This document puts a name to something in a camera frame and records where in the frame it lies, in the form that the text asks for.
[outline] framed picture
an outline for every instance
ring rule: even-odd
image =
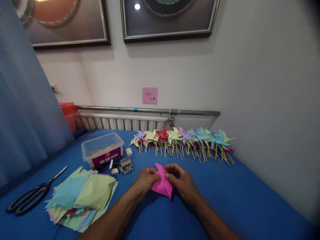
[[[220,0],[120,0],[125,43],[209,37]]]
[[[34,49],[110,45],[105,0],[12,0]]]

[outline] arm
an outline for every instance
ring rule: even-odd
[[[153,184],[161,180],[156,173],[154,168],[142,169],[135,183],[78,239],[120,239],[138,204]]]
[[[169,164],[165,168],[167,172],[166,178],[177,188],[182,198],[195,209],[211,239],[239,239],[234,231],[202,197],[189,172],[176,163]]]

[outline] scissors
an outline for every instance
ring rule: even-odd
[[[51,183],[57,179],[69,166],[66,166],[64,169],[62,169],[57,175],[55,175],[53,178],[51,178],[48,182],[42,183],[26,193],[22,194],[20,197],[18,197],[13,203],[9,205],[9,207],[6,209],[7,213],[13,213],[15,212],[16,216],[22,216],[25,213],[29,212],[31,209],[33,209],[35,206],[37,206],[48,194],[50,190]],[[35,200],[40,194],[42,193],[42,196],[39,197],[34,203],[32,203],[30,206],[28,206],[33,200]],[[25,196],[27,196],[22,202],[17,204],[21,199],[23,199]]]

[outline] plastic storage box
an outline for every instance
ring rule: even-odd
[[[122,158],[123,140],[116,133],[109,133],[101,137],[90,139],[81,144],[82,157],[88,162],[92,170],[99,170],[109,164],[111,159],[116,161]],[[90,155],[92,152],[107,148],[101,152]]]

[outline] hand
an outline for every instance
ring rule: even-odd
[[[194,184],[189,172],[177,163],[165,167],[167,180],[176,187],[182,198],[190,205],[196,204],[201,194]]]
[[[154,168],[143,168],[134,182],[132,187],[141,194],[141,201],[152,188],[153,184],[161,180],[161,176],[157,175],[158,171]]]

